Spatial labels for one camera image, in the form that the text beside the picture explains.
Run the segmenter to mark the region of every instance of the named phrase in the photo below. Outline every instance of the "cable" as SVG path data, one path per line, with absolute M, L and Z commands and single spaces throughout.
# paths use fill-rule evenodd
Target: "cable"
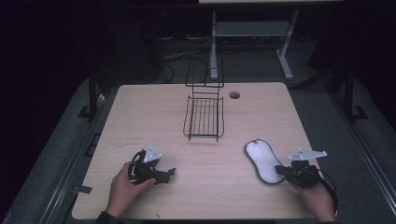
M 336 187 L 335 187 L 335 185 L 333 184 L 332 180 L 330 179 L 331 182 L 332 182 L 332 185 L 333 185 L 334 189 L 333 189 L 332 186 L 330 186 L 329 183 L 327 183 L 327 181 L 324 180 L 321 176 L 315 175 L 315 174 L 313 174 L 312 172 L 306 170 L 305 168 L 300 168 L 300 169 L 301 169 L 302 171 L 306 172 L 307 174 L 312 175 L 312 176 L 313 176 L 317 181 L 319 181 L 319 182 L 323 185 L 323 187 L 329 192 L 330 196 L 332 196 L 332 206 L 333 206 L 333 209 L 334 209 L 334 213 L 337 214 L 337 209 L 338 209 L 338 197 L 337 197 L 337 193 L 336 193 Z
M 207 79 L 207 75 L 209 75 L 209 69 L 207 68 L 207 64 L 206 64 L 206 62 L 204 62 L 204 61 L 201 60 L 201 59 L 193 58 L 193 57 L 192 57 L 192 59 L 193 59 L 193 60 L 196 60 L 196 61 L 198 61 L 198 62 L 200 62 L 200 63 L 202 63 L 202 64 L 204 65 L 204 67 L 205 67 L 205 76 L 204 76 L 204 78 L 200 81 L 200 83 L 204 83 L 205 80 Z
M 169 79 L 168 79 L 168 76 L 165 74 L 165 72 L 161 72 L 161 75 L 165 76 L 165 79 L 163 79 L 163 84 L 167 84 L 167 83 L 171 82 L 172 79 L 175 77 L 175 69 L 173 69 L 173 67 L 171 67 L 168 64 L 164 64 L 163 66 L 169 68 L 172 71 L 172 76 Z
M 203 49 L 206 49 L 207 47 L 210 46 L 211 43 L 212 43 L 212 41 L 210 40 L 210 41 L 204 43 L 203 45 L 201 45 L 201 46 L 199 46 L 199 47 L 196 47 L 196 48 L 194 48 L 194 49 L 190 49 L 190 50 L 187 50 L 187 51 L 181 52 L 181 53 L 179 53 L 179 54 L 175 54 L 175 55 L 163 56 L 163 59 L 165 59 L 165 60 L 172 60 L 172 59 L 175 59 L 175 58 L 180 58 L 180 57 L 183 57 L 183 56 L 188 56 L 188 55 L 190 55 L 190 54 L 193 54 L 193 53 L 199 52 L 199 51 L 201 51 L 201 50 L 203 50 Z
M 202 43 L 202 42 L 205 42 L 207 40 L 210 40 L 209 37 L 194 37 L 194 36 L 184 37 L 184 39 L 186 39 L 188 41 L 191 41 L 193 43 Z

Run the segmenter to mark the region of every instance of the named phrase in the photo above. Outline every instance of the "black wire basket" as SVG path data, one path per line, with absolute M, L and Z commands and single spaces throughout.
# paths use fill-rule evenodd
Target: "black wire basket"
M 195 61 L 197 59 L 191 55 L 185 82 L 187 87 L 191 87 L 191 95 L 187 101 L 183 133 L 189 140 L 192 137 L 215 137 L 219 141 L 224 134 L 224 101 L 219 98 L 224 76 L 221 72 L 217 79 L 211 79 L 206 63 L 197 65 Z

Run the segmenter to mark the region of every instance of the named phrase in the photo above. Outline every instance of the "dark background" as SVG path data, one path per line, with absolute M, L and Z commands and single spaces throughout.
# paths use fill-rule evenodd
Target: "dark background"
M 144 34 L 154 30 L 159 36 L 206 35 L 210 24 L 190 13 L 172 12 L 157 14 L 159 25 L 151 26 L 128 12 L 92 9 L 98 7 L 94 2 L 0 2 L 0 220 L 83 80 L 95 73 L 103 91 L 119 82 L 149 82 L 160 64 L 156 51 L 146 50 L 154 48 L 155 39 Z M 343 6 L 326 20 L 315 10 L 302 10 L 294 33 L 294 38 L 322 35 L 310 61 L 318 70 L 347 58 L 354 76 L 393 127 L 395 8 L 390 1 Z

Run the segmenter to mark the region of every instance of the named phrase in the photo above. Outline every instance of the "gray floor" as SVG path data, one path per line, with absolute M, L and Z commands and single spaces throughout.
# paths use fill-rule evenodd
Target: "gray floor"
M 295 78 L 287 81 L 275 54 L 280 41 L 238 39 L 233 40 L 232 45 L 224 44 L 220 49 L 223 49 L 226 82 L 280 81 L 293 86 L 317 73 L 306 65 L 315 43 L 294 41 L 287 59 Z M 169 40 L 165 42 L 165 49 L 168 55 L 174 55 L 200 44 Z M 197 52 L 194 57 L 204 60 L 207 53 Z M 174 60 L 167 65 L 175 72 L 169 83 L 183 83 L 188 60 Z M 162 83 L 172 76 L 168 66 L 162 78 L 152 83 Z M 384 196 L 384 188 L 378 184 L 370 161 L 363 156 L 364 149 L 370 149 L 389 183 L 396 186 L 393 175 L 396 171 L 393 162 L 396 133 L 358 81 L 355 81 L 354 103 L 362 106 L 369 118 L 355 123 L 347 121 L 340 109 L 342 92 L 330 95 L 324 90 L 326 83 L 327 78 L 323 78 L 303 91 L 290 91 L 290 95 L 312 148 L 329 154 L 318 162 L 338 188 L 338 219 L 342 223 L 396 223 L 390 199 Z M 70 210 L 77 195 L 75 187 L 81 185 L 91 161 L 91 157 L 84 155 L 87 149 L 93 149 L 91 140 L 102 131 L 116 93 L 117 88 L 114 88 L 101 98 L 98 115 L 93 122 L 88 122 L 78 118 L 80 109 L 89 104 L 88 81 L 81 83 L 5 223 L 93 223 L 92 220 L 74 220 Z M 315 223 L 315 220 L 277 220 L 276 223 Z

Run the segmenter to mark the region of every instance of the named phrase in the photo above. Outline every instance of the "metal stand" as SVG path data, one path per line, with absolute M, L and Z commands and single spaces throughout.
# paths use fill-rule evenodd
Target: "metal stand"
M 204 74 L 202 81 L 196 82 L 193 58 L 190 58 L 186 86 L 191 87 L 192 96 L 187 101 L 186 118 L 183 133 L 191 140 L 192 136 L 219 137 L 224 134 L 223 98 L 219 98 L 219 90 L 224 87 L 224 77 L 217 82 L 207 82 Z
M 346 74 L 346 82 L 345 82 L 345 95 L 344 95 L 344 113 L 349 121 L 353 122 L 355 119 L 368 119 L 366 113 L 359 105 L 355 105 L 358 114 L 353 114 L 352 112 L 353 106 L 353 76 L 351 74 L 350 69 Z
M 216 56 L 216 39 L 218 36 L 284 36 L 285 42 L 281 49 L 276 50 L 276 56 L 282 66 L 287 80 L 293 79 L 289 64 L 285 58 L 289 46 L 298 10 L 294 10 L 289 21 L 217 21 L 216 12 L 212 18 L 212 48 L 210 52 L 210 77 L 218 78 L 218 63 Z
M 83 106 L 78 114 L 79 118 L 88 118 L 88 122 L 91 122 L 97 112 L 97 94 L 96 94 L 96 83 L 94 81 L 93 72 L 90 73 L 88 78 L 88 85 L 90 90 L 90 106 Z

